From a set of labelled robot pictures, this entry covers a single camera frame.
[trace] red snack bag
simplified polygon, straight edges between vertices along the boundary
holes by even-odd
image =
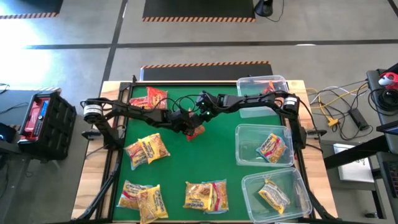
[[[150,109],[150,106],[148,105],[148,98],[146,96],[131,98],[129,102],[130,105],[143,107],[144,109]]]
[[[188,109],[189,113],[189,117],[192,117],[193,112],[191,111],[191,108]],[[187,140],[191,141],[192,139],[194,139],[196,136],[198,136],[201,133],[205,132],[205,127],[203,125],[195,128],[195,130],[193,131],[193,135],[192,136],[187,136]]]
[[[158,109],[167,109],[167,100],[163,100],[164,98],[167,98],[167,91],[158,90],[153,87],[147,87],[147,92],[148,105],[150,108],[154,108],[157,105],[156,108]]]

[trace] power adapter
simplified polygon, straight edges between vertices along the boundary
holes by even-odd
[[[348,114],[353,119],[354,123],[357,125],[360,131],[366,130],[369,128],[368,122],[366,122],[365,118],[363,118],[359,109],[355,108],[348,111]]]

